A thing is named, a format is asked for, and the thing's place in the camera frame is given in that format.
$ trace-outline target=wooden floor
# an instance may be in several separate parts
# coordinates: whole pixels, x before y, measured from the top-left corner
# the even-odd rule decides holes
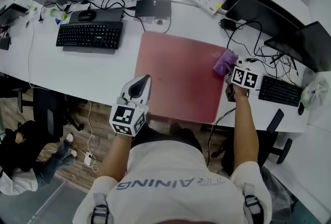
[[[24,100],[33,100],[33,89],[30,89],[26,94],[23,95]],[[3,98],[1,100],[1,111],[2,118],[5,128],[10,128],[12,130],[17,129],[18,122],[22,124],[25,121],[33,120],[33,109],[32,107],[24,107],[23,114],[17,110],[17,99],[16,98]],[[88,124],[87,116],[89,112],[90,105],[80,104],[75,109],[69,110],[72,118],[77,124],[84,124],[84,130],[78,132],[71,125],[64,126],[64,136],[61,140],[65,138],[65,135],[72,132],[74,134],[73,147],[79,148],[83,152],[87,150],[87,140],[91,135],[91,129]],[[99,104],[92,102],[92,110],[90,114],[90,122],[93,129],[93,136],[89,142],[90,149],[100,161],[103,160],[106,155],[109,146],[111,145],[115,135],[109,125],[109,115],[110,106],[104,104]],[[207,147],[208,147],[208,132],[200,132],[201,125],[189,122],[179,122],[183,128],[190,128],[195,134],[196,138],[199,140],[205,159],[207,160]],[[155,129],[161,133],[168,133],[169,125],[168,120],[160,120],[159,118],[151,117],[151,122],[149,125],[151,128]],[[219,150],[225,137],[219,135],[213,135],[210,145],[210,153]],[[57,149],[60,143],[48,144],[44,147],[44,150],[54,151]],[[38,159],[46,160],[52,152],[43,151],[40,153]],[[221,157],[217,159],[211,159],[209,169],[215,173],[218,173],[221,169],[220,165]],[[76,163],[67,168],[59,170],[56,176],[67,180],[69,183],[77,186],[81,190],[87,191],[95,177],[96,173],[84,164],[84,154],[78,151],[78,158]]]

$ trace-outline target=smartphone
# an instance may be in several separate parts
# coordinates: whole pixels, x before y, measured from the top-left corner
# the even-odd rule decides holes
[[[280,124],[280,122],[282,121],[283,117],[284,117],[283,111],[278,109],[276,115],[274,116],[273,120],[269,124],[269,126],[267,128],[267,131],[269,133],[273,134],[276,131],[276,129],[277,129],[278,125]]]

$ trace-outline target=red mouse pad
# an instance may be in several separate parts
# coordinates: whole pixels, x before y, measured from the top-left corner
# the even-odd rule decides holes
[[[225,48],[188,38],[143,34],[135,76],[152,77],[149,112],[197,123],[213,123],[224,77],[213,71]]]

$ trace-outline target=white t-shirt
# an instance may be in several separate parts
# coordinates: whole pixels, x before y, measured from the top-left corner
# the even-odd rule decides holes
[[[255,162],[240,165],[231,180],[211,173],[201,152],[176,142],[159,141],[134,147],[128,173],[118,183],[97,178],[78,207],[74,224],[91,222],[94,193],[103,193],[112,217],[109,224],[156,224],[167,220],[247,223],[242,187],[251,184],[264,209],[264,223],[272,216],[271,197]]]
[[[37,189],[38,183],[33,169],[28,172],[16,169],[11,179],[5,173],[0,178],[0,192],[8,196],[19,195],[25,191],[36,191]]]

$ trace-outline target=black keyboard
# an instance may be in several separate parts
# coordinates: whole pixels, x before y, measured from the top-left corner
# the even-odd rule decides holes
[[[263,76],[259,99],[297,107],[300,103],[301,93],[302,89],[299,87]]]
[[[122,28],[122,22],[62,24],[58,30],[56,46],[118,49]]]

